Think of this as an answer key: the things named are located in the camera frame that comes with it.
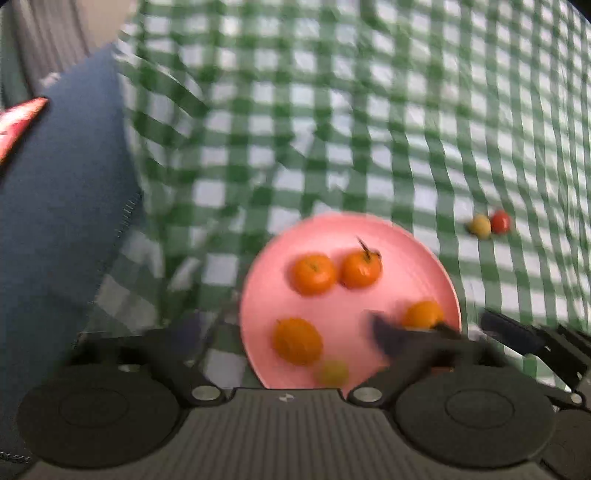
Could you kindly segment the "yellow-green small fruit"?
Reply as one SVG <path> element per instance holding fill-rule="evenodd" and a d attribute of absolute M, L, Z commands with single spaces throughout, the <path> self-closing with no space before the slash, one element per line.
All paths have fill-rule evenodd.
<path fill-rule="evenodd" d="M 492 232 L 491 221 L 488 216 L 477 214 L 471 220 L 468 229 L 477 238 L 488 239 Z"/>

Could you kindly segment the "red cherry tomato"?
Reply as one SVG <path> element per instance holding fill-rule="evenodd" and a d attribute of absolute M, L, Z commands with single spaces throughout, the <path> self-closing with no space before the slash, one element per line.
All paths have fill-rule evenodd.
<path fill-rule="evenodd" d="M 512 219 L 505 210 L 497 210 L 490 216 L 490 224 L 495 235 L 504 235 L 511 230 Z"/>

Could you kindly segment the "yellow fruit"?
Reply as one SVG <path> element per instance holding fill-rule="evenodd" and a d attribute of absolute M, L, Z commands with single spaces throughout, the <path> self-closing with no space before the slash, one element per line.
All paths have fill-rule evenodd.
<path fill-rule="evenodd" d="M 349 366 L 339 359 L 327 359 L 315 370 L 315 381 L 327 388 L 342 388 L 349 381 Z"/>

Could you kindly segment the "orange tomato with stem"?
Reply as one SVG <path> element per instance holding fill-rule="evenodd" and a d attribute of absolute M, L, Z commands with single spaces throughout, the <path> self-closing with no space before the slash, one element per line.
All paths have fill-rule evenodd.
<path fill-rule="evenodd" d="M 360 249 L 349 252 L 342 260 L 339 281 L 348 289 L 365 289 L 374 285 L 383 274 L 383 260 L 378 250 L 370 249 L 358 239 Z"/>

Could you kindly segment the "large orange citrus fruit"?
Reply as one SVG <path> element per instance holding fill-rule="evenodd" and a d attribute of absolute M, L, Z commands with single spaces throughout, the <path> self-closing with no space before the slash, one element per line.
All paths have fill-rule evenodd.
<path fill-rule="evenodd" d="M 271 332 L 271 347 L 277 356 L 295 366 L 313 365 L 324 352 L 322 335 L 303 318 L 278 320 Z"/>

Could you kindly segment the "small orange tomato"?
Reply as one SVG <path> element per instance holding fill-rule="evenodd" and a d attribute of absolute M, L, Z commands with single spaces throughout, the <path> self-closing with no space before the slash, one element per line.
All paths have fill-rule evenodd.
<path fill-rule="evenodd" d="M 337 274 L 328 255 L 307 254 L 298 257 L 290 267 L 290 285 L 303 296 L 322 295 L 335 285 Z"/>

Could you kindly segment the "orange cherry tomato on plate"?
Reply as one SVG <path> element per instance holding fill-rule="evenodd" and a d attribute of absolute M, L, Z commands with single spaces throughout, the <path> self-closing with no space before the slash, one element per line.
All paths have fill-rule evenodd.
<path fill-rule="evenodd" d="M 438 323 L 445 321 L 445 314 L 438 302 L 423 300 L 408 306 L 401 324 L 410 329 L 431 329 Z"/>

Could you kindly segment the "pink round plate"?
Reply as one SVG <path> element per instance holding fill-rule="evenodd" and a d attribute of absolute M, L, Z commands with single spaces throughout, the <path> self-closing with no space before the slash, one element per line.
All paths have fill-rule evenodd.
<path fill-rule="evenodd" d="M 304 297 L 290 285 L 298 257 L 324 253 L 335 264 L 362 245 L 377 250 L 384 272 L 376 284 L 360 290 L 335 285 L 320 296 Z M 273 238 L 253 261 L 242 287 L 239 322 L 245 353 L 260 383 L 271 389 L 314 388 L 311 368 L 288 364 L 271 347 L 276 322 L 295 317 L 314 324 L 324 340 L 325 356 L 349 367 L 349 392 L 388 363 L 373 341 L 368 315 L 382 312 L 392 324 L 408 307 L 436 301 L 445 321 L 462 327 L 456 290 L 439 259 L 411 233 L 375 216 L 330 213 L 311 217 Z"/>

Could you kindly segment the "blue sofa cushion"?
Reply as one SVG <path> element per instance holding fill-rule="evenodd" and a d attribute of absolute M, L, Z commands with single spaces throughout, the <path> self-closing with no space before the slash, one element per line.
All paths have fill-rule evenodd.
<path fill-rule="evenodd" d="M 16 456 L 21 399 L 84 328 L 139 199 L 113 47 L 46 96 L 1 182 L 1 449 Z"/>

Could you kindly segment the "green checkered tablecloth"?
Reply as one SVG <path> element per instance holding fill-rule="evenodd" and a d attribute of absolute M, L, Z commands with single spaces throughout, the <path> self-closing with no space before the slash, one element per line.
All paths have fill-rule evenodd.
<path fill-rule="evenodd" d="M 590 327 L 590 24 L 567 1 L 139 1 L 114 46 L 139 199 L 87 329 L 235 305 L 302 218 L 429 247 L 463 317 Z M 479 239 L 477 214 L 505 210 Z"/>

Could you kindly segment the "black smartphone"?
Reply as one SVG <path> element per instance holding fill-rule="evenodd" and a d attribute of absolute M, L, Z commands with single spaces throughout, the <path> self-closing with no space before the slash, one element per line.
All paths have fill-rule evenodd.
<path fill-rule="evenodd" d="M 17 142 L 49 105 L 47 97 L 37 97 L 1 113 L 0 160 L 4 164 Z"/>

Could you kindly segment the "grey curtain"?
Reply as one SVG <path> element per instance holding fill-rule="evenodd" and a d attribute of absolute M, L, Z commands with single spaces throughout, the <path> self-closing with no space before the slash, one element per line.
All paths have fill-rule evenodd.
<path fill-rule="evenodd" d="M 1 108 L 41 93 L 90 52 L 77 1 L 3 1 Z"/>

